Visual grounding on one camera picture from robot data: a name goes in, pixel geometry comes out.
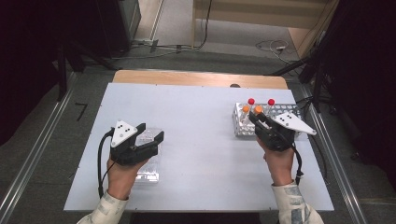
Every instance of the human hand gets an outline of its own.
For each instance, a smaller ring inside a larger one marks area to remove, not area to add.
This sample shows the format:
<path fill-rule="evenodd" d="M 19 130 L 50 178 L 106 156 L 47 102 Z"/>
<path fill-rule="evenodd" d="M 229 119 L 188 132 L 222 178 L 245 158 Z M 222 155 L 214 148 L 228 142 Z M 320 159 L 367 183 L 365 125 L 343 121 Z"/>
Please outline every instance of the human hand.
<path fill-rule="evenodd" d="M 148 162 L 148 160 L 141 161 L 133 166 L 121 166 L 118 163 L 114 163 L 114 161 L 109 158 L 107 161 L 107 169 L 113 163 L 114 165 L 108 170 L 107 193 L 116 199 L 127 200 L 131 194 L 137 172 L 146 162 Z"/>
<path fill-rule="evenodd" d="M 282 152 L 270 150 L 260 138 L 256 138 L 259 145 L 264 150 L 264 159 L 267 162 L 268 169 L 275 186 L 283 186 L 290 184 L 291 167 L 293 165 L 294 151 L 288 148 Z"/>

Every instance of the sleeve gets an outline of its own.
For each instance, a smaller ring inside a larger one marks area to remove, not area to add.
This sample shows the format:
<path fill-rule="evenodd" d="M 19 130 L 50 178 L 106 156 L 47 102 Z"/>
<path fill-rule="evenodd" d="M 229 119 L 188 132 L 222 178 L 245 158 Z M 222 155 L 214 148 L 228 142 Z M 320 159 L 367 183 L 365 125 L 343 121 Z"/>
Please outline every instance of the sleeve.
<path fill-rule="evenodd" d="M 323 223 L 318 212 L 305 203 L 295 182 L 280 187 L 272 186 L 272 189 L 279 209 L 279 223 Z"/>
<path fill-rule="evenodd" d="M 117 224 L 127 203 L 128 201 L 111 197 L 106 191 L 96 209 L 82 218 L 78 224 Z"/>

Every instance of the person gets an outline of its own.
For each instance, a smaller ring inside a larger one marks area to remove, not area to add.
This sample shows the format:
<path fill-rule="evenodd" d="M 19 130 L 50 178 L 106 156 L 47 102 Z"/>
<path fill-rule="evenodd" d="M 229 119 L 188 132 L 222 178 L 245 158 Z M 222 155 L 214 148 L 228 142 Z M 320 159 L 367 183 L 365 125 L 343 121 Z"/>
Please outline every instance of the person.
<path fill-rule="evenodd" d="M 279 209 L 279 223 L 323 223 L 318 212 L 304 201 L 304 198 L 291 177 L 294 151 L 273 151 L 257 138 L 264 150 L 264 160 L 274 181 L 272 189 Z M 117 224 L 128 203 L 137 171 L 146 163 L 135 166 L 121 166 L 115 163 L 108 171 L 108 190 L 96 209 L 85 216 L 78 224 Z M 111 159 L 107 167 L 113 164 Z"/>

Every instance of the aluminum rail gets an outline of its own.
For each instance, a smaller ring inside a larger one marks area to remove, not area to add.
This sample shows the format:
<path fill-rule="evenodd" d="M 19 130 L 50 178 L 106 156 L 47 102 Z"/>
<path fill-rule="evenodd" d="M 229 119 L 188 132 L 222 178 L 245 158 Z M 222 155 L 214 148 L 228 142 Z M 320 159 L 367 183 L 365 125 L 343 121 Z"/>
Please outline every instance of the aluminum rail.
<path fill-rule="evenodd" d="M 304 97 L 311 96 L 310 90 L 306 86 L 301 86 Z M 344 169 L 343 164 L 340 162 L 337 152 L 335 151 L 332 139 L 327 132 L 326 126 L 324 125 L 321 114 L 318 114 L 313 106 L 310 106 L 310 114 L 318 129 L 319 137 L 323 143 L 324 151 L 329 159 L 330 166 L 333 169 L 335 179 L 340 187 L 341 193 L 343 194 L 346 207 L 349 210 L 349 214 L 352 217 L 352 221 L 355 224 L 366 224 L 368 223 L 356 197 L 355 191 L 350 184 L 347 177 L 347 173 Z"/>
<path fill-rule="evenodd" d="M 58 121 L 67 106 L 77 80 L 77 74 L 73 72 L 68 79 L 68 86 L 70 87 L 69 90 L 66 92 L 62 101 L 58 102 L 53 108 L 49 119 L 35 141 L 32 150 L 30 151 L 11 185 L 8 187 L 8 190 L 5 194 L 6 196 L 0 205 L 0 224 L 7 224 L 9 218 L 11 217 L 15 206 L 22 196 L 23 191 L 25 190 L 29 179 L 33 174 L 35 167 L 40 161 L 41 155 L 43 154 L 53 131 L 55 130 L 56 125 L 58 124 Z"/>

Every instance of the clear plastic container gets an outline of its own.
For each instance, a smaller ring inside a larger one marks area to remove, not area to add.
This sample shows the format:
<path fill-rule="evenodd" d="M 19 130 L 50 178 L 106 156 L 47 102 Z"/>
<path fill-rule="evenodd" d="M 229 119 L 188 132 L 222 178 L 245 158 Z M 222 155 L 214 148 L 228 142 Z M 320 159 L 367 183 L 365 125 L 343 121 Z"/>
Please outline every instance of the clear plastic container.
<path fill-rule="evenodd" d="M 136 138 L 136 145 L 141 146 L 148 142 L 154 141 L 154 137 L 161 132 L 161 129 L 147 128 Z M 158 155 L 151 157 L 148 162 L 137 172 L 135 183 L 155 184 L 160 180 L 160 161 L 161 161 L 161 144 L 158 145 Z"/>

